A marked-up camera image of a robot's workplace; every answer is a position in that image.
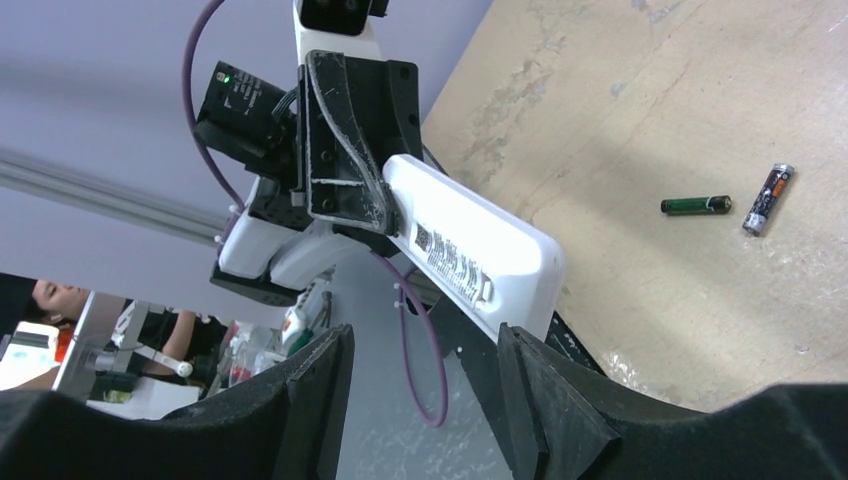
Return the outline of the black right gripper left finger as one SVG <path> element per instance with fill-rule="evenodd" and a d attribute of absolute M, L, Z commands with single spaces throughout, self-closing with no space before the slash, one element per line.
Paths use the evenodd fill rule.
<path fill-rule="evenodd" d="M 159 420 L 54 391 L 1 396 L 5 479 L 332 479 L 355 340 L 336 326 L 282 363 Z"/>

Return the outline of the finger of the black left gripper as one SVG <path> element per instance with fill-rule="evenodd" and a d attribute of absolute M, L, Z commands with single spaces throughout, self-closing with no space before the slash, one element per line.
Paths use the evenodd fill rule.
<path fill-rule="evenodd" d="M 368 150 L 377 174 L 394 154 L 421 156 L 417 65 L 350 56 L 344 62 L 352 107 L 346 134 L 353 152 Z"/>
<path fill-rule="evenodd" d="M 304 64 L 302 153 L 309 214 L 384 236 L 398 232 L 396 202 L 380 170 L 386 61 L 312 50 Z"/>

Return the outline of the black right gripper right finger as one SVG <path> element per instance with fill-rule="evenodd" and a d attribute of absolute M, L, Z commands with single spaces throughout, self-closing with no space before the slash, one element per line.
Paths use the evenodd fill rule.
<path fill-rule="evenodd" d="M 618 438 L 585 479 L 843 479 L 847 388 L 782 384 L 713 413 L 571 373 Z"/>

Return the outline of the white remote control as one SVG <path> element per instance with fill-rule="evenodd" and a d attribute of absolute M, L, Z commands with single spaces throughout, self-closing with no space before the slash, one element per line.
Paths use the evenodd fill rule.
<path fill-rule="evenodd" d="M 399 248 L 491 340 L 501 325 L 545 339 L 561 292 L 559 243 L 408 154 L 383 177 L 399 209 Z"/>

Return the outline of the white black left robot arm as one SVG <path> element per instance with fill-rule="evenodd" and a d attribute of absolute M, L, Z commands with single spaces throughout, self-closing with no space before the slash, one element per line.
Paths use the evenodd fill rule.
<path fill-rule="evenodd" d="M 219 243 L 214 285 L 287 307 L 348 256 L 394 255 L 402 214 L 383 169 L 423 155 L 418 72 L 315 50 L 283 90 L 217 63 L 194 137 L 256 180 Z"/>

